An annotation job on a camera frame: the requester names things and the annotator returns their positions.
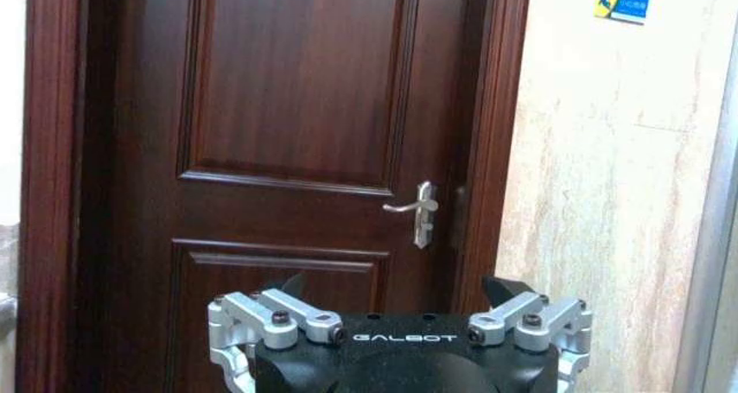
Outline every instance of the yellow logo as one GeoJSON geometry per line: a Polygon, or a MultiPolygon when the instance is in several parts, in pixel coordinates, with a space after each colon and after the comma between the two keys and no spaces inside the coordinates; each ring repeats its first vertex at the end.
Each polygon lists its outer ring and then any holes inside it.
{"type": "Polygon", "coordinates": [[[598,0],[596,4],[596,16],[597,17],[610,17],[610,13],[616,8],[618,0],[598,0]]]}

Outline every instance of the door handle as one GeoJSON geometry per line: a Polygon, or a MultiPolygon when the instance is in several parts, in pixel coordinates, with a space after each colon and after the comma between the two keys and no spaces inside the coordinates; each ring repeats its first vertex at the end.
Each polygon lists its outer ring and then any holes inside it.
{"type": "Polygon", "coordinates": [[[438,210],[437,187],[430,181],[423,181],[418,185],[418,201],[406,206],[382,205],[382,208],[391,213],[403,213],[415,211],[415,231],[413,242],[415,246],[423,249],[430,245],[434,233],[434,212],[438,210]]]}

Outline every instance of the bolt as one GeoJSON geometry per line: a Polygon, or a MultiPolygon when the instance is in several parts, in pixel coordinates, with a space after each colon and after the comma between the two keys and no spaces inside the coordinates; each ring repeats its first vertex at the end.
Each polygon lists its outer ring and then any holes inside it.
{"type": "Polygon", "coordinates": [[[468,335],[473,344],[481,345],[485,343],[485,333],[478,328],[472,326],[468,335]]]}
{"type": "Polygon", "coordinates": [[[533,328],[541,328],[544,320],[541,319],[541,315],[538,314],[525,314],[522,316],[522,323],[533,328]]]}
{"type": "Polygon", "coordinates": [[[346,341],[346,330],[342,326],[334,328],[334,331],[331,331],[329,338],[331,343],[334,343],[335,345],[341,345],[346,341]]]}
{"type": "Polygon", "coordinates": [[[290,313],[281,309],[273,313],[273,324],[283,325],[290,323],[290,313]]]}

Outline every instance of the door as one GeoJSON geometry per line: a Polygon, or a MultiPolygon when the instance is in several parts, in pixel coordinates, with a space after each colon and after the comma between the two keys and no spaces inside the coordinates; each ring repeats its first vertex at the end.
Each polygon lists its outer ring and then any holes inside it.
{"type": "Polygon", "coordinates": [[[219,391],[206,308],[302,272],[337,311],[447,308],[466,0],[123,0],[106,391],[219,391]],[[414,243],[418,186],[437,186],[414,243]]]}

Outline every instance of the blue sign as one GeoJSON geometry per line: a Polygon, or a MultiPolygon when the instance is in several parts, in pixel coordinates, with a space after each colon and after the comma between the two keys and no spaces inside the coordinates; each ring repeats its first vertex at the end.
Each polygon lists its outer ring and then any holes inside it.
{"type": "Polygon", "coordinates": [[[649,0],[598,0],[596,16],[628,22],[644,23],[649,0]]]}
{"type": "Polygon", "coordinates": [[[634,22],[644,22],[648,10],[649,0],[618,0],[610,16],[614,19],[621,18],[624,20],[633,20],[634,22]]]}

